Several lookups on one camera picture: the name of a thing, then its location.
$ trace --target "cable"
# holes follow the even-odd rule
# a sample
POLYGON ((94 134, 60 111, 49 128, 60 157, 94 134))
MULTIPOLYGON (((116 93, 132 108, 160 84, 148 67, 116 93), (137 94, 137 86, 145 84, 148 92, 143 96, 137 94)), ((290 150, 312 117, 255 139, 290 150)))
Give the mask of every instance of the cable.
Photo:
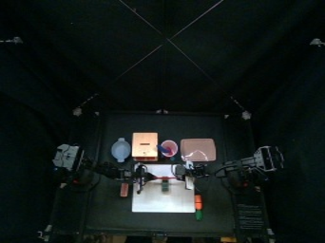
POLYGON ((236 167, 234 164, 231 165, 225 165, 225 166, 221 166, 220 168, 216 169, 216 171, 213 172, 213 176, 216 177, 216 174, 224 170, 225 168, 230 168, 230 167, 236 167))

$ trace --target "small box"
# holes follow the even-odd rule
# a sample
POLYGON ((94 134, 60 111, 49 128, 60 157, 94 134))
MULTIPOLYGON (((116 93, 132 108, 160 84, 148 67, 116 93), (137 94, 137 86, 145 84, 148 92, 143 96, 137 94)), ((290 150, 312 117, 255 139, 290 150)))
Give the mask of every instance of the small box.
POLYGON ((157 161, 157 133, 133 133, 132 157, 135 161, 157 161))

